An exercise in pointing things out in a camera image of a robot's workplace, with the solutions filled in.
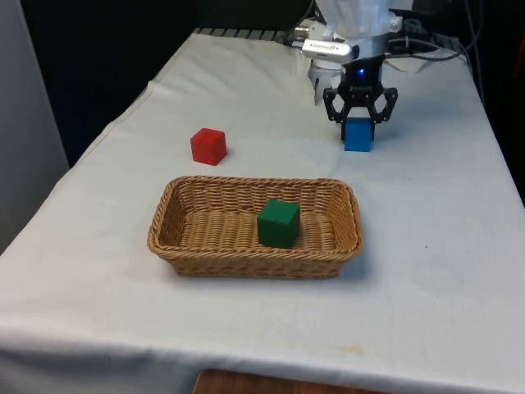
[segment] green cube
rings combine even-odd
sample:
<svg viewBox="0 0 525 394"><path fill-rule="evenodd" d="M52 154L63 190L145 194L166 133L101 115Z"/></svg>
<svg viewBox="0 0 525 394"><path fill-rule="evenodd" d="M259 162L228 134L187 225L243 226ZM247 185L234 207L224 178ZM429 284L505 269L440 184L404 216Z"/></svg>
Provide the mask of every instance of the green cube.
<svg viewBox="0 0 525 394"><path fill-rule="evenodd" d="M300 229L298 204L271 199L257 216L259 244L271 248L290 249Z"/></svg>

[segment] wicker basket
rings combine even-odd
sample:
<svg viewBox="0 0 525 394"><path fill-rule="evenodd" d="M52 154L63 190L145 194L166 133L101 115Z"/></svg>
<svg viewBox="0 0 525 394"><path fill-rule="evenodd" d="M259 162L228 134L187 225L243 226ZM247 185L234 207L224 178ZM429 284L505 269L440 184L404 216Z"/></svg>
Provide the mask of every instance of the wicker basket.
<svg viewBox="0 0 525 394"><path fill-rule="evenodd" d="M269 199L301 206L291 250L258 243ZM336 277L363 249L357 201L340 181L184 176L170 182L148 247L184 276Z"/></svg>

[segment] cable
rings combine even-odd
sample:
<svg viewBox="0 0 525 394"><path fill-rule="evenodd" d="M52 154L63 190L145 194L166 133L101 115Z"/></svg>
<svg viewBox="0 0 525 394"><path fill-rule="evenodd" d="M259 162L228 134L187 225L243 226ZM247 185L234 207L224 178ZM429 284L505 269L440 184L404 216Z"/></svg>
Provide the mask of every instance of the cable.
<svg viewBox="0 0 525 394"><path fill-rule="evenodd" d="M472 62L470 61L470 56L468 55L468 51L466 50L466 48L459 41L456 41L456 43L461 48L460 52L454 51L453 49L450 49L450 48L441 47L441 46L439 46L437 44L425 41L423 39L411 39L409 37L405 37L404 39L391 39L388 43L389 44L395 44L395 43L406 43L406 42L414 43L414 44L428 45L429 47L432 47L432 48L435 48L435 49L443 49L445 51L452 51L452 52L455 52L454 56L457 53L459 53L459 55L464 54L465 57L467 58L468 69L470 70L470 72L472 74ZM389 55L387 58L392 59L392 58L403 58L403 57L413 57L413 56L412 55Z"/></svg>
<svg viewBox="0 0 525 394"><path fill-rule="evenodd" d="M310 12L312 12L312 8L314 5L315 5L315 0L310 0L310 3L308 4L308 8L304 12L304 14L299 18L297 23L295 23L295 25L293 25L292 28L284 34L284 36L276 37L275 41L278 43L284 44L284 45L291 46L292 43L294 42L293 37L294 37L295 28L298 27L301 24L301 22L303 22L306 18L308 18L308 15L310 15Z"/></svg>
<svg viewBox="0 0 525 394"><path fill-rule="evenodd" d="M425 57L425 56L419 56L419 55L410 55L409 57L413 57L414 59L419 60L427 60L429 62L447 62L449 60L455 59L458 56L461 56L463 54L467 54L467 52L474 46L477 46L477 41L479 40L480 36L482 35L483 31L483 25L485 24L485 12L483 11L484 2L483 0L479 0L480 5L480 21L479 21L479 28L477 30L477 33L472 35L472 42L465 47L465 51L463 52L457 52L454 55L450 55L447 57ZM470 7L468 7L468 15L470 15L472 19L472 15L470 14Z"/></svg>
<svg viewBox="0 0 525 394"><path fill-rule="evenodd" d="M467 11L468 28L470 29L470 35L474 42L474 57L476 58L476 71L477 71L477 89L479 90L479 97L482 100L483 107L485 107L485 93L483 92L483 77L482 77L482 63L479 57L479 47L477 46L476 31L474 29L473 14L470 11L470 5L468 0L465 1L465 9ZM480 1L480 13L483 15L483 1Z"/></svg>
<svg viewBox="0 0 525 394"><path fill-rule="evenodd" d="M293 33L295 28L301 24L302 21L304 21L306 18L308 18L308 15L310 15L310 12L312 11L312 7L315 4L315 0L310 0L310 4L308 5L308 8L304 12L303 16L300 17L300 19L297 21L297 23L294 25L294 27L291 28L291 32Z"/></svg>

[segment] red cube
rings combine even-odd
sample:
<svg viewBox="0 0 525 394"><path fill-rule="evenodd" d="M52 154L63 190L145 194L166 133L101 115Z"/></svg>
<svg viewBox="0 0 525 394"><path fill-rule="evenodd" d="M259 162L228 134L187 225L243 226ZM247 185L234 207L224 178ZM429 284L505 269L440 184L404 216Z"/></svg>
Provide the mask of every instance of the red cube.
<svg viewBox="0 0 525 394"><path fill-rule="evenodd" d="M226 136L222 131L201 129L190 143L195 162L216 166L226 156Z"/></svg>

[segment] toy block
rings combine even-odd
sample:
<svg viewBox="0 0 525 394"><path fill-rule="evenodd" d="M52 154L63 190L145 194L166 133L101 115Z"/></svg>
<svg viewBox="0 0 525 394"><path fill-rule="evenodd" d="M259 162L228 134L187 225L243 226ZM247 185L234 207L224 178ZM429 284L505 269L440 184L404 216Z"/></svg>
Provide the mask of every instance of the toy block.
<svg viewBox="0 0 525 394"><path fill-rule="evenodd" d="M226 136L222 131L201 129L191 137L191 154L195 162L216 166L226 156Z"/></svg>
<svg viewBox="0 0 525 394"><path fill-rule="evenodd" d="M257 216L259 244L290 249L299 235L300 207L271 199Z"/></svg>
<svg viewBox="0 0 525 394"><path fill-rule="evenodd" d="M345 151L370 152L374 139L371 119L351 117L345 123Z"/></svg>

